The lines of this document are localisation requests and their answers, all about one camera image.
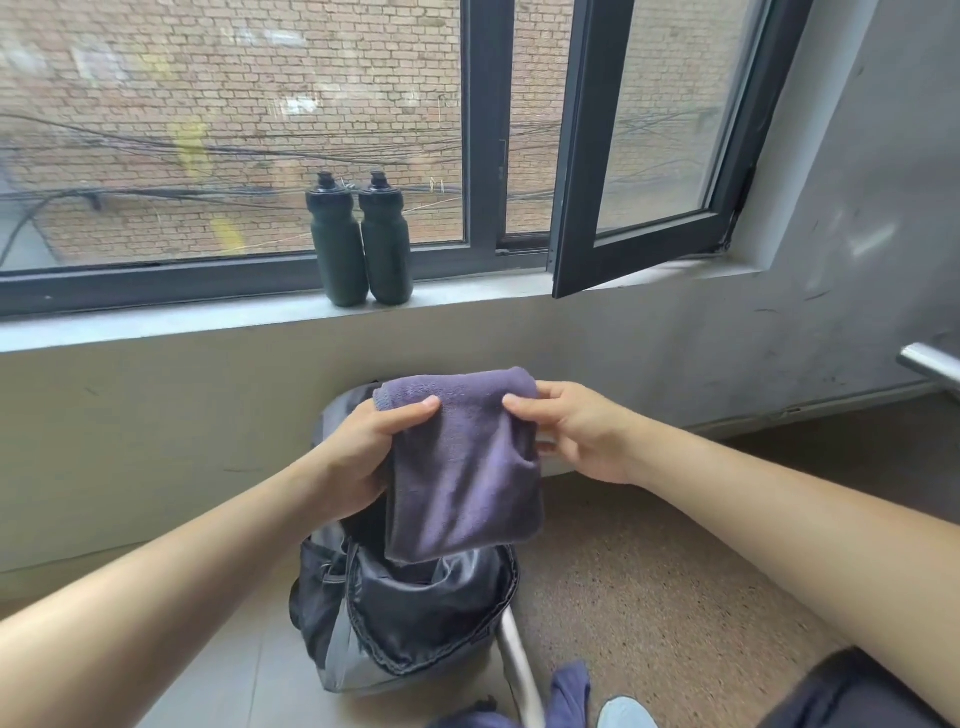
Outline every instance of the left hand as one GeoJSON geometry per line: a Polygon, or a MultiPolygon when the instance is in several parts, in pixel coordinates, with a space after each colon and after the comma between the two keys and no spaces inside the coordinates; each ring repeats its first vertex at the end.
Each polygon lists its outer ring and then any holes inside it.
{"type": "Polygon", "coordinates": [[[374,475],[390,452],[394,435],[422,425],[440,410],[440,400],[422,402],[380,412],[366,400],[350,413],[337,430],[308,453],[303,461],[320,468],[324,510],[332,519],[342,519],[373,503],[386,483],[374,475]]]}

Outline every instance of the window hinge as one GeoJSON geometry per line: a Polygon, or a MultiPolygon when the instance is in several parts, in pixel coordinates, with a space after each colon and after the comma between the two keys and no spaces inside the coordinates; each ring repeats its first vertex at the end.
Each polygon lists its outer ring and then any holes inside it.
{"type": "Polygon", "coordinates": [[[736,219],[743,212],[747,205],[747,197],[750,195],[750,188],[754,186],[754,175],[756,174],[756,165],[752,164],[747,170],[747,176],[743,178],[743,185],[740,187],[740,194],[737,195],[736,205],[733,206],[733,218],[736,219]]]}
{"type": "Polygon", "coordinates": [[[737,221],[740,219],[740,213],[743,212],[743,208],[747,206],[747,198],[750,196],[750,188],[754,186],[754,176],[756,174],[756,165],[752,164],[747,169],[747,174],[743,178],[743,184],[740,185],[740,194],[736,196],[736,203],[733,205],[733,215],[730,218],[730,224],[727,225],[727,231],[724,233],[723,239],[713,248],[711,253],[723,253],[730,249],[730,243],[733,237],[733,229],[736,227],[737,221]]]}

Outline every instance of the black window frame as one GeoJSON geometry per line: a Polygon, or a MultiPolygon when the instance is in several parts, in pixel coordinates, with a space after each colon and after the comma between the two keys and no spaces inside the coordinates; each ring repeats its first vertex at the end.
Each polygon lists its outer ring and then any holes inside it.
{"type": "Polygon", "coordinates": [[[761,6],[753,42],[741,57],[742,85],[733,90],[739,103],[728,114],[727,143],[719,149],[709,204],[598,234],[634,0],[576,1],[547,264],[554,298],[729,246],[812,4],[768,0],[761,6]]]}
{"type": "MultiPolygon", "coordinates": [[[[623,239],[594,248],[633,0],[575,0],[551,226],[534,233],[506,232],[514,0],[461,0],[464,240],[415,245],[414,278],[548,270],[559,298],[668,259],[716,249],[742,207],[811,4],[770,0],[767,6],[756,56],[744,61],[751,64],[749,81],[730,141],[720,150],[710,208],[618,231],[623,239]],[[611,35],[599,42],[605,32],[611,35]],[[597,106],[590,109],[586,103],[597,106]],[[587,158],[587,146],[598,143],[606,151],[596,155],[594,147],[592,159],[587,158]],[[577,204],[566,205],[567,199],[577,204]]],[[[9,271],[0,272],[0,317],[317,290],[317,260],[309,251],[9,271]]]]}

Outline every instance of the glass pane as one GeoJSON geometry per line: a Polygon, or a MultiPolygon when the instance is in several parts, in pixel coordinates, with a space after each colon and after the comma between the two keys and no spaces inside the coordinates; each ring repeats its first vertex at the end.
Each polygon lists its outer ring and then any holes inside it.
{"type": "Polygon", "coordinates": [[[550,230],[573,0],[517,0],[507,232],[550,230]]]}
{"type": "Polygon", "coordinates": [[[463,238],[460,0],[11,0],[6,16],[4,270],[309,250],[321,169],[359,185],[382,166],[415,242],[463,238]]]}
{"type": "Polygon", "coordinates": [[[754,0],[636,0],[597,231],[704,206],[754,0]]]}

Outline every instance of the purple towel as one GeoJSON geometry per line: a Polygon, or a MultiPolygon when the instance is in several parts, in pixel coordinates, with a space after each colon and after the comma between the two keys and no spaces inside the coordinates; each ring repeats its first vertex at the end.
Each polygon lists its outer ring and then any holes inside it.
{"type": "Polygon", "coordinates": [[[503,396],[536,397],[537,383],[513,369],[408,376],[373,393],[379,410],[437,395],[441,410],[394,436],[387,491],[388,558],[432,561],[472,548],[515,544],[543,526],[537,428],[508,413],[503,396]]]}
{"type": "MultiPolygon", "coordinates": [[[[550,702],[544,711],[546,728],[587,728],[589,698],[590,678],[584,662],[577,660],[558,667],[550,681],[550,702]]],[[[436,720],[427,728],[519,728],[509,718],[493,713],[494,710],[496,701],[491,698],[471,709],[436,720]]]]}

